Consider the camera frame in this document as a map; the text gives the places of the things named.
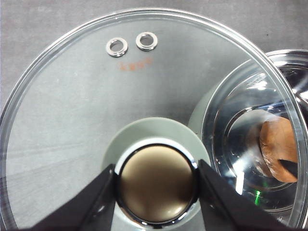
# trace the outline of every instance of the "gray surface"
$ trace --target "gray surface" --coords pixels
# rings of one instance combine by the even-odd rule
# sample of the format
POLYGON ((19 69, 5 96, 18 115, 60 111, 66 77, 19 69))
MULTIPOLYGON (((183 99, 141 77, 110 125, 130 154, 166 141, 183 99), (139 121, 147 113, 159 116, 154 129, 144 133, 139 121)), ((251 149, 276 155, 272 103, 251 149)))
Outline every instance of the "gray surface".
POLYGON ((2 0, 1 108, 27 66, 65 32, 109 12, 145 6, 210 17, 264 51, 308 49, 307 0, 2 0))

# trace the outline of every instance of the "metal grommet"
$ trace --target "metal grommet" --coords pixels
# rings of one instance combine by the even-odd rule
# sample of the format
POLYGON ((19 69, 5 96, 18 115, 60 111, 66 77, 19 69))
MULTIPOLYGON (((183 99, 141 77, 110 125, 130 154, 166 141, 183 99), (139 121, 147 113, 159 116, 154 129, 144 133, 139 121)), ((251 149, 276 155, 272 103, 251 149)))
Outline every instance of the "metal grommet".
POLYGON ((142 32, 136 37, 136 45, 142 51, 151 51, 157 46, 157 36, 152 32, 142 32))
POLYGON ((126 42, 125 39, 123 38, 113 38, 111 40, 109 40, 106 44, 106 51, 109 55, 111 55, 112 57, 121 57, 122 55, 124 55, 128 50, 128 44, 126 42), (112 48, 116 45, 116 44, 122 44, 122 48, 117 50, 117 51, 113 51, 112 48))

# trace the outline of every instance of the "glass lid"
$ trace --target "glass lid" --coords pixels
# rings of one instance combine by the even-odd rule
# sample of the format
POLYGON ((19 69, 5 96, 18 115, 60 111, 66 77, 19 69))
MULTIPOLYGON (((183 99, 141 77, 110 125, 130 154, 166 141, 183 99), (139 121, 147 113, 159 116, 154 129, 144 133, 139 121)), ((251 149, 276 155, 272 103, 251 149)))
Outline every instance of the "glass lid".
MULTIPOLYGON (((280 71, 222 24, 184 11, 146 8, 75 28, 22 75, 1 116, 4 227, 32 227, 69 201, 110 164, 105 152, 124 126, 157 116, 192 129, 213 168, 234 186, 244 179, 243 196, 289 226, 304 225, 307 130, 280 71), (259 132, 271 116, 286 119, 294 134, 296 182, 266 176, 252 161, 251 155, 263 157, 258 141, 247 144, 247 134, 259 132), (238 160, 244 176, 233 171, 238 160)), ((196 208, 166 229, 204 230, 196 208)), ((123 227, 147 229, 116 205, 112 230, 123 227)))

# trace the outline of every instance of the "stainless steel bowl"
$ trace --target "stainless steel bowl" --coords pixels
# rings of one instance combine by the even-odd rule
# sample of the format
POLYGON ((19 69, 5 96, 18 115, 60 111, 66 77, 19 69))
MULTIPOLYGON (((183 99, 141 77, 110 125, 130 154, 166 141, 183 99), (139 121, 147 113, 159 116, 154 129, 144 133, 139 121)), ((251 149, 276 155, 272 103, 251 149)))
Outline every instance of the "stainless steel bowl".
MULTIPOLYGON (((307 118, 307 51, 283 50, 267 55, 290 83, 307 118)), ((292 164, 289 168, 298 175, 297 183, 276 180, 264 162, 259 145, 265 121, 273 116, 293 120, 289 99, 281 97, 280 91, 265 72, 247 61, 234 69, 214 93, 203 97, 192 114, 190 127, 198 129, 196 132, 201 134, 213 167, 238 193, 281 222, 303 227, 307 218, 308 185, 306 127, 293 124, 299 161, 298 166, 292 164)))

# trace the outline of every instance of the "green light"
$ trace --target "green light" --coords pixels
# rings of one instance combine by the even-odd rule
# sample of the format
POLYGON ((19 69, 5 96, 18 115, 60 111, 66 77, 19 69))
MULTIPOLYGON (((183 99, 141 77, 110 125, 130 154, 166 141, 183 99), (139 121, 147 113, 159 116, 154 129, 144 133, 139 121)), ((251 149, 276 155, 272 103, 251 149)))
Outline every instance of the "green light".
POLYGON ((259 198, 260 198, 261 192, 256 190, 256 198, 255 198, 255 205, 259 204, 259 198))

